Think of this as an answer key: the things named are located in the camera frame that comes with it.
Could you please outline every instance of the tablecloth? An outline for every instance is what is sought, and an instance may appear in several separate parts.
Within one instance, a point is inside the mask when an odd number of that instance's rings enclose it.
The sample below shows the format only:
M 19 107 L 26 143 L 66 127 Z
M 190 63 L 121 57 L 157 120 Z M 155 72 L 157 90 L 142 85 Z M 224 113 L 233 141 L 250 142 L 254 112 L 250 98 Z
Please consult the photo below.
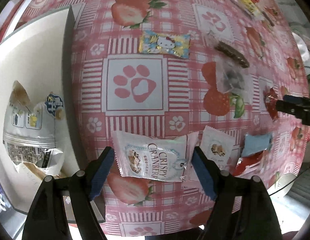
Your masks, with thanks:
M 276 2 L 259 2 L 275 23 L 269 28 L 230 0 L 139 1 L 140 5 L 134 0 L 33 0 L 20 20 L 24 23 L 50 9 L 73 5 L 73 101 L 88 158 L 96 159 L 106 146 L 112 146 L 112 130 L 175 138 L 208 125 L 236 138 L 228 169 L 235 168 L 245 134 L 272 132 L 271 150 L 249 175 L 259 175 L 268 187 L 282 174 L 297 174 L 308 129 L 288 114 L 279 113 L 279 119 L 273 121 L 263 100 L 272 87 L 279 98 L 287 92 L 308 96 L 298 48 Z M 139 54 L 140 35 L 148 29 L 190 34 L 189 59 Z M 239 118 L 234 118 L 234 106 L 223 116 L 211 114 L 220 106 L 220 96 L 228 95 L 213 93 L 214 84 L 203 77 L 205 64 L 226 58 L 209 45 L 208 33 L 233 46 L 250 63 L 246 71 L 251 97 L 244 102 L 245 111 Z M 134 79 L 140 81 L 132 87 Z M 115 93 L 118 88 L 122 93 Z M 213 101 L 204 103 L 208 92 Z M 305 135 L 296 141 L 291 138 L 295 127 L 302 128 Z M 196 182 L 123 178 L 116 165 L 103 195 L 106 223 L 101 227 L 106 234 L 121 236 L 196 227 L 206 222 L 214 205 Z M 134 197 L 138 204 L 130 203 Z

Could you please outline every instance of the hello kitty face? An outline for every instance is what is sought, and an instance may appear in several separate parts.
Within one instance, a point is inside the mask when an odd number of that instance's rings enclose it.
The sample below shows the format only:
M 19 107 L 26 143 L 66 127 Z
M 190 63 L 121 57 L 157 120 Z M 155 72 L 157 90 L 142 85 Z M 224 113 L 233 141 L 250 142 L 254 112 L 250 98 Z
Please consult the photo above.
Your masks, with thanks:
M 164 49 L 172 49 L 175 47 L 175 42 L 169 37 L 158 37 L 157 44 Z

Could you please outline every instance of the screw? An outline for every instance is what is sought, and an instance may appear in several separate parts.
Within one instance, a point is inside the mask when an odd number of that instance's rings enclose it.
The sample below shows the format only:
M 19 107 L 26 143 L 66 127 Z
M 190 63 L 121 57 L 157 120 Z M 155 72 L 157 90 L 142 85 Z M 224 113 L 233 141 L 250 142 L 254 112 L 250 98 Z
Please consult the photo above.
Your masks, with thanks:
M 224 177 L 227 177 L 230 173 L 226 170 L 222 170 L 221 171 L 221 175 L 224 176 Z
M 76 176 L 77 177 L 83 177 L 85 175 L 85 171 L 77 171 Z
M 44 179 L 46 182 L 49 182 L 52 180 L 52 176 L 46 176 L 45 179 Z
M 253 176 L 253 181 L 255 181 L 255 182 L 260 182 L 260 181 L 261 181 L 261 178 L 258 177 L 258 176 Z

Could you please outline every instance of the blue gripper pad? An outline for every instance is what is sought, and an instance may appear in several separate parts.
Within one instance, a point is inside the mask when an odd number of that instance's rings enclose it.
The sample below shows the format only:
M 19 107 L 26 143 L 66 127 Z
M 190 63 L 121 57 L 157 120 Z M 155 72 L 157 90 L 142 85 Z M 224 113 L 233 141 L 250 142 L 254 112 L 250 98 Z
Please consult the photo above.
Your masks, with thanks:
M 203 187 L 205 194 L 214 201 L 217 198 L 217 194 L 214 191 L 214 181 L 196 150 L 194 150 L 193 153 L 192 165 L 194 167 L 194 170 L 196 171 L 196 175 Z
M 114 153 L 114 150 L 111 148 L 108 151 L 105 159 L 102 161 L 101 165 L 99 166 L 93 179 L 91 180 L 92 187 L 91 187 L 91 191 L 88 196 L 89 201 L 94 200 L 95 197 L 101 194 L 102 187 L 114 163 L 114 159 L 115 159 L 115 153 Z

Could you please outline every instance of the yellow and blue wrapper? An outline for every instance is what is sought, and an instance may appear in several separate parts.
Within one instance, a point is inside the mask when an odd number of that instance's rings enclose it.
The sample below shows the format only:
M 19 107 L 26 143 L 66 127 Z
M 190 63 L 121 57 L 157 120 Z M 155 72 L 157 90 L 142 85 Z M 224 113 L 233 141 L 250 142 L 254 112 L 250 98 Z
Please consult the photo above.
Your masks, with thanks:
M 139 52 L 143 54 L 171 54 L 180 58 L 189 57 L 191 36 L 143 32 L 139 41 Z

